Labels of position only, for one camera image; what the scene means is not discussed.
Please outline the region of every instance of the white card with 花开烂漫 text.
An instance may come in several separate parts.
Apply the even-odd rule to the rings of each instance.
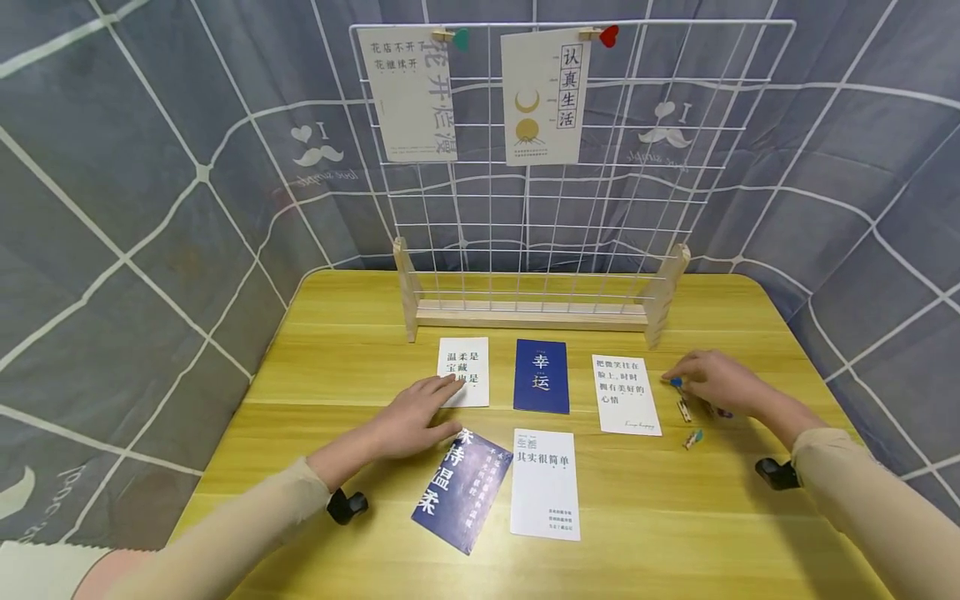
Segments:
[[[642,358],[593,355],[600,430],[635,436],[661,436],[647,366]]]
[[[500,37],[507,164],[580,160],[590,42],[579,29]]]
[[[572,433],[514,430],[510,533],[580,541],[580,501]]]
[[[452,373],[466,383],[444,408],[490,406],[490,354],[487,338],[440,338],[437,375]]]
[[[446,44],[433,27],[357,31],[380,136],[391,162],[457,159]]]

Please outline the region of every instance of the blue card with 幸运 text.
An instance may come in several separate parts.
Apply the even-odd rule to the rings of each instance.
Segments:
[[[413,520],[469,555],[514,454],[463,429],[427,484]]]
[[[566,381],[566,344],[516,340],[514,408],[521,411],[570,414]]]

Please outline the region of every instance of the yellow wooden tabletop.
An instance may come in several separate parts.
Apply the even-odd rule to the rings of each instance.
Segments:
[[[550,286],[570,289],[570,277]],[[598,278],[580,276],[577,291]],[[486,275],[442,285],[487,289]],[[516,276],[493,276],[494,288]],[[525,276],[523,289],[543,289]],[[616,289],[608,284],[608,293]],[[411,520],[443,458],[437,448],[367,468],[345,485],[371,510],[349,526],[327,515],[261,564],[233,598],[887,598],[802,491],[773,492],[754,473],[777,440],[740,417],[683,422],[660,374],[692,348],[719,348],[853,433],[766,294],[744,276],[685,275],[660,347],[643,334],[422,327],[405,341],[396,273],[324,271],[301,286],[259,374],[183,513],[178,532],[220,503],[369,419],[434,374],[441,337],[490,338],[489,408],[446,411],[510,449],[517,427],[573,432],[582,541],[510,534],[508,472],[470,556]],[[570,415],[515,411],[516,339],[566,342]],[[602,433],[590,356],[645,359],[660,438]],[[704,440],[681,446],[693,426]]]

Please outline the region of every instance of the black wrist strap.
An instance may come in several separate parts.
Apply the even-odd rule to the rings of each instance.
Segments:
[[[767,482],[771,489],[777,492],[794,490],[800,486],[797,471],[793,469],[790,461],[781,465],[772,458],[763,458],[756,461],[754,470],[763,481]]]
[[[337,488],[337,491],[330,496],[330,502],[326,505],[326,511],[340,525],[346,525],[355,516],[364,514],[369,508],[370,503],[367,502],[367,497],[364,494],[357,492],[347,498],[341,488]]]

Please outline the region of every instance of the hand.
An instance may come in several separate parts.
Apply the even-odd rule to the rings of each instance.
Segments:
[[[684,390],[724,410],[751,417],[784,394],[719,350],[693,350],[661,376],[682,377]]]
[[[361,426],[371,436],[379,458],[405,458],[456,435],[463,427],[448,420],[436,427],[430,421],[440,407],[464,387],[455,375],[427,377],[400,392],[370,422]]]

